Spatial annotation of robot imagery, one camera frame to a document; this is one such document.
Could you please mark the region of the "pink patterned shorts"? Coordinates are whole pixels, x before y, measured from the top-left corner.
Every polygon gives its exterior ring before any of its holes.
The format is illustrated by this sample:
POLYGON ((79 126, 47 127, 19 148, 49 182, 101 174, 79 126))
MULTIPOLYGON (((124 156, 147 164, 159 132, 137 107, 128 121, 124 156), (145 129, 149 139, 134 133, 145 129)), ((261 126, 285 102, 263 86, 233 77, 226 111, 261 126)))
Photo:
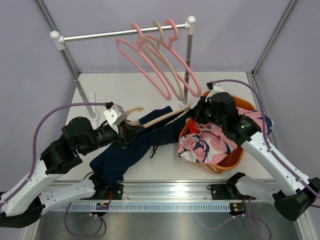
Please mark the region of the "pink patterned shorts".
POLYGON ((222 129, 208 123, 200 133, 190 133, 178 141, 177 156, 192 163, 216 165, 238 148, 222 129))

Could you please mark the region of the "silver clothes rack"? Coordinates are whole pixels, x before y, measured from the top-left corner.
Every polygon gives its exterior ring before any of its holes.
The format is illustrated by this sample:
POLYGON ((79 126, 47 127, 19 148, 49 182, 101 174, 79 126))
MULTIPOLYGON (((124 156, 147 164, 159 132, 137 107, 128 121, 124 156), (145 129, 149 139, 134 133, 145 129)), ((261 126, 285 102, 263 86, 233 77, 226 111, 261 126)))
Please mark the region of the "silver clothes rack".
MULTIPOLYGON (((195 29, 195 22, 196 18, 194 16, 189 16, 187 21, 183 24, 175 24, 177 29, 186 29, 187 30, 187 46, 186 46, 186 60, 184 60, 187 65, 190 67, 191 64, 191 53, 192 53, 192 41, 193 41, 193 34, 195 29)), ((164 33, 164 41, 166 43, 169 42, 169 36, 174 34, 174 31, 171 26, 161 26, 163 33, 164 33)), ((110 37, 117 37, 116 39, 116 46, 120 53, 125 56, 138 70, 156 87, 156 89, 160 92, 160 94, 166 99, 170 100, 173 93, 170 86, 161 75, 161 73, 156 69, 154 64, 148 58, 148 56, 142 51, 141 47, 143 46, 147 51, 148 48, 145 46, 144 43, 144 35, 153 35, 156 38, 159 37, 159 32, 156 27, 149 27, 149 28, 140 28, 137 24, 133 23, 131 25, 130 30, 122 30, 122 31, 114 31, 114 32, 106 32, 106 33, 96 33, 96 34, 89 34, 89 35, 80 35, 80 36, 71 36, 65 37, 62 36, 58 31, 54 30, 50 33, 50 38, 53 40, 56 48, 59 51, 65 50, 65 43, 67 42, 75 42, 75 41, 83 41, 83 40, 91 40, 91 39, 99 39, 99 38, 110 38, 110 37), (120 43, 130 47, 135 53, 137 53, 144 61, 153 69, 156 75, 159 77, 161 82, 164 84, 165 89, 167 90, 167 94, 160 89, 160 87, 156 84, 156 82, 147 74, 146 71, 141 68, 120 46, 120 43)), ((193 81, 193 79, 189 76, 187 71, 185 70, 184 77, 182 77, 189 83, 190 87, 196 91, 197 87, 193 81)), ((190 109, 190 104, 188 102, 188 93, 190 93, 186 87, 181 83, 182 90, 184 93, 184 98, 180 101, 180 107, 183 114, 187 113, 190 109)))

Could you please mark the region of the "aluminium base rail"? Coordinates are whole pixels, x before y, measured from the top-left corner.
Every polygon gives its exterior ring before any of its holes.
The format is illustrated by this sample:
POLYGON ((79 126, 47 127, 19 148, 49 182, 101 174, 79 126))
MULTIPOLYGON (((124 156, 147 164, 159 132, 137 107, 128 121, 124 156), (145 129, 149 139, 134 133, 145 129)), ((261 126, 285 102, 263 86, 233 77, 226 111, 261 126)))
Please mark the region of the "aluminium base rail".
POLYGON ((122 200, 101 200, 108 188, 95 191, 88 179, 40 194, 40 216, 76 213, 239 213, 242 200, 212 200, 207 185, 222 182, 122 182, 122 200))

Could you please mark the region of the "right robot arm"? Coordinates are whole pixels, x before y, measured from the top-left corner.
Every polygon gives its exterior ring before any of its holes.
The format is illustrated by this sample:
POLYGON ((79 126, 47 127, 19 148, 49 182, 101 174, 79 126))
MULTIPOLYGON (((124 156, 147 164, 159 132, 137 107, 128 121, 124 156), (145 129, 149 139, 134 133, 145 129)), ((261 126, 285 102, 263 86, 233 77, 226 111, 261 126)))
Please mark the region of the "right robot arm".
POLYGON ((320 196, 320 179, 310 178, 291 164, 268 142, 265 127, 239 113, 236 100, 229 93, 201 96, 191 110, 191 117, 199 124, 220 127, 229 140, 253 156, 276 182, 269 184, 237 173, 227 181, 226 192, 231 198, 244 195, 262 200, 294 222, 320 196))

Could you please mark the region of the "navy blue shorts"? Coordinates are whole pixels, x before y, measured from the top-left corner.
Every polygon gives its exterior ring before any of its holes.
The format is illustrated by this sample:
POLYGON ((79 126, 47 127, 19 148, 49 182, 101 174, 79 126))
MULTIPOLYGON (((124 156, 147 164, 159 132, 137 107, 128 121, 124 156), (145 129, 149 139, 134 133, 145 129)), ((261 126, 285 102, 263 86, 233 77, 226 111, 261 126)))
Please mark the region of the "navy blue shorts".
POLYGON ((142 159, 149 149, 152 149, 154 156, 159 146, 177 143, 190 113, 176 119, 177 116, 178 113, 152 125, 125 147, 120 147, 117 142, 112 143, 90 162, 89 166, 93 171, 91 178, 97 177, 107 186, 113 187, 118 181, 124 180, 129 167, 142 159))

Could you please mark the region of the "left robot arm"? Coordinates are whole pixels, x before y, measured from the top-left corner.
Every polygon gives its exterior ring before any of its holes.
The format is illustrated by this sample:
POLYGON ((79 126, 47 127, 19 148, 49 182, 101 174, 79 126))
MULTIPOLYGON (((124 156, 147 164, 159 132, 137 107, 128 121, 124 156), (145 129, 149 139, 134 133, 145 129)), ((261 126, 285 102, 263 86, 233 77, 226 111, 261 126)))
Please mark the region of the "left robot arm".
POLYGON ((24 228, 45 215, 50 210, 81 199, 103 199, 109 183, 96 174, 73 185, 45 192, 55 180, 68 173, 83 161, 87 155, 112 143, 121 146, 129 143, 145 130, 139 125, 128 125, 122 121, 119 131, 109 125, 93 129, 85 117, 76 117, 62 128, 62 135, 53 141, 36 161, 31 177, 0 196, 0 225, 4 228, 24 228))

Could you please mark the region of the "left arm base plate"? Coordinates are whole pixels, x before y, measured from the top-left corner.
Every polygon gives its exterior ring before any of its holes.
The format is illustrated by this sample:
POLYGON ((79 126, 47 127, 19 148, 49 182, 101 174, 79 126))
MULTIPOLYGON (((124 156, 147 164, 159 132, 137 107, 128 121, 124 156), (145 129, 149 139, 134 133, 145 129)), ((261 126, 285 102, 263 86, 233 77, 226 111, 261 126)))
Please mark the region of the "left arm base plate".
POLYGON ((105 194, 100 198, 101 200, 119 201, 123 199, 124 185, 117 183, 114 187, 110 187, 106 190, 105 194))

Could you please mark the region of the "orange plastic basket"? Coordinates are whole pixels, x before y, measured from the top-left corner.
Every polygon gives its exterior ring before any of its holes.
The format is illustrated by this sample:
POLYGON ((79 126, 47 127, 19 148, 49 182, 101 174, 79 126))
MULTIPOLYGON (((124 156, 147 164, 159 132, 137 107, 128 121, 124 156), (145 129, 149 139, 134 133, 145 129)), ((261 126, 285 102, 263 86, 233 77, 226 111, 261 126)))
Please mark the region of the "orange plastic basket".
MULTIPOLYGON (((256 110, 255 106, 252 105, 250 102, 234 95, 231 95, 231 96, 235 99, 235 103, 237 107, 248 110, 248 111, 256 110)), ((180 132, 180 135, 179 135, 180 139, 190 134, 190 130, 189 130, 190 121, 191 121, 191 118, 189 118, 186 121, 184 128, 180 132)), ((192 164, 196 165, 197 167, 211 174, 221 174, 224 171, 229 171, 236 168, 240 164, 242 157, 244 155, 244 152, 245 151, 241 147, 238 147, 218 164, 203 164, 203 163, 197 163, 197 162, 193 162, 192 164)))

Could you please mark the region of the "orange shorts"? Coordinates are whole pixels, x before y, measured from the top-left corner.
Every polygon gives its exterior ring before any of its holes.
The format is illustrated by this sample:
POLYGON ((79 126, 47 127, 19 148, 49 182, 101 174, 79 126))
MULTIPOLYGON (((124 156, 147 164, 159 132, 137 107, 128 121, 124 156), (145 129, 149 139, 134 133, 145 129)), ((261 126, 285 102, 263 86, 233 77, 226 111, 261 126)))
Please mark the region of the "orange shorts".
POLYGON ((198 134, 200 132, 203 132, 207 130, 207 125, 206 124, 200 124, 195 122, 193 119, 190 119, 190 124, 189 124, 189 131, 192 134, 198 134))

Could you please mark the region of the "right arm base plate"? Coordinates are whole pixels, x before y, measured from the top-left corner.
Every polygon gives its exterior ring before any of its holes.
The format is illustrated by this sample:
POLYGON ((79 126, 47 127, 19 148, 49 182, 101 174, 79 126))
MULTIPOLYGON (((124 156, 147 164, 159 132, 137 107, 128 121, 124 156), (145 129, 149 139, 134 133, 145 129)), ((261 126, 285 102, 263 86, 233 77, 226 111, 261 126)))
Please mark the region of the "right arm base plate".
POLYGON ((235 186, 226 183, 214 183, 207 185, 212 200, 249 200, 249 195, 242 195, 235 186))

